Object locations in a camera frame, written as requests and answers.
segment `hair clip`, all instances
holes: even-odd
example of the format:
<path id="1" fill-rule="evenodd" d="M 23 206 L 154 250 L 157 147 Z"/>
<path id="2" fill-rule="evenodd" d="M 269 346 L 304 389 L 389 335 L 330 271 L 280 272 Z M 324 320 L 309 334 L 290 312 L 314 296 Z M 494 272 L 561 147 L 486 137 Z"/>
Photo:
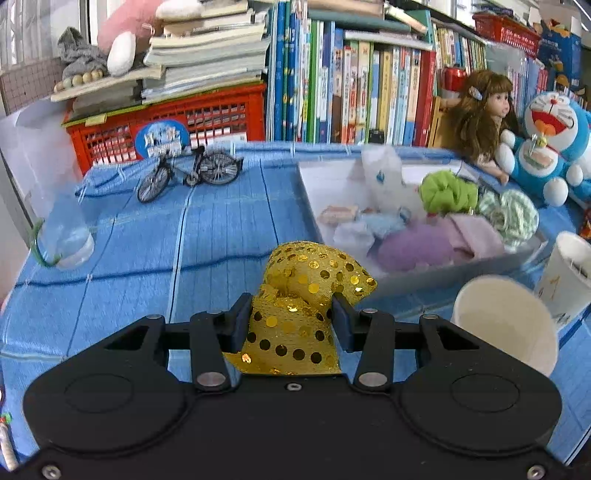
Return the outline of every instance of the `hair clip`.
<path id="1" fill-rule="evenodd" d="M 474 97 L 478 101 L 482 100 L 482 94 L 477 90 L 476 87 L 470 87 L 470 88 L 468 88 L 468 94 L 471 97 Z"/>

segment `plastic container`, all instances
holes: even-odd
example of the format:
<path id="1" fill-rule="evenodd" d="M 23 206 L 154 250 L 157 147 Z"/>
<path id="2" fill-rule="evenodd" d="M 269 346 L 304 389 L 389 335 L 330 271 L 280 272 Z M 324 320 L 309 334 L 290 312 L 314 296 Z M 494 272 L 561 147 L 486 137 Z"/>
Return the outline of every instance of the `plastic container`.
<path id="1" fill-rule="evenodd" d="M 128 113 L 107 117 L 100 125 L 85 123 L 66 127 L 78 165 L 86 173 L 93 165 L 139 160 L 134 135 L 141 125 L 166 118 L 183 119 L 191 146 L 213 139 L 264 140 L 264 100 L 266 85 L 234 87 L 212 93 L 149 105 Z"/>
<path id="2" fill-rule="evenodd" d="M 535 31 L 503 15 L 480 13 L 472 18 L 481 37 L 523 50 L 532 59 L 537 57 L 540 36 Z"/>

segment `bicycle wheel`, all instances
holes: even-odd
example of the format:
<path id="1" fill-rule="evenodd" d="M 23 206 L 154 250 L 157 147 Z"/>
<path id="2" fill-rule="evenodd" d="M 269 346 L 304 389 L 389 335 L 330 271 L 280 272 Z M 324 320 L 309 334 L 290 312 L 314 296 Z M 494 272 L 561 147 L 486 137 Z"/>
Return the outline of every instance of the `bicycle wheel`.
<path id="1" fill-rule="evenodd" d="M 154 200 L 168 185 L 172 172 L 168 167 L 158 167 L 150 172 L 139 184 L 138 200 L 149 203 Z"/>
<path id="2" fill-rule="evenodd" d="M 221 151 L 203 155 L 199 165 L 201 178 L 212 185 L 225 185 L 240 173 L 241 161 Z"/>

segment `pink plush toy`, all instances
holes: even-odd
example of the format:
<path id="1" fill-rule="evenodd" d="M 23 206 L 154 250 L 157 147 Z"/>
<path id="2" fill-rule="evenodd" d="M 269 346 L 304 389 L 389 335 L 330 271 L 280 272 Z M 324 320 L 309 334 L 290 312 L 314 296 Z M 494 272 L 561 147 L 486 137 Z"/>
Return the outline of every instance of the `pink plush toy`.
<path id="1" fill-rule="evenodd" d="M 113 76 L 127 73 L 135 54 L 148 48 L 150 37 L 162 34 L 163 21 L 198 18 L 202 10 L 199 0 L 126 0 L 98 32 L 99 48 L 109 54 L 109 73 Z"/>

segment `stack of books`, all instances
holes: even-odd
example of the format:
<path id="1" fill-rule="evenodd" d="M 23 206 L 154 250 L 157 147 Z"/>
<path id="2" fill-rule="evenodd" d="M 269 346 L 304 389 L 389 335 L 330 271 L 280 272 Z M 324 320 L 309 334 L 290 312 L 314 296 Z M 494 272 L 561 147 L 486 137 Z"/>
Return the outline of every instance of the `stack of books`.
<path id="1" fill-rule="evenodd" d="M 164 35 L 150 39 L 144 64 L 166 71 L 144 81 L 144 103 L 260 82 L 270 43 L 264 38 L 268 8 L 256 12 L 248 0 L 214 0 L 204 2 L 198 18 L 165 24 Z"/>
<path id="2" fill-rule="evenodd" d="M 388 9 L 396 21 L 378 2 L 279 1 L 269 140 L 426 146 L 436 91 L 430 13 Z"/>

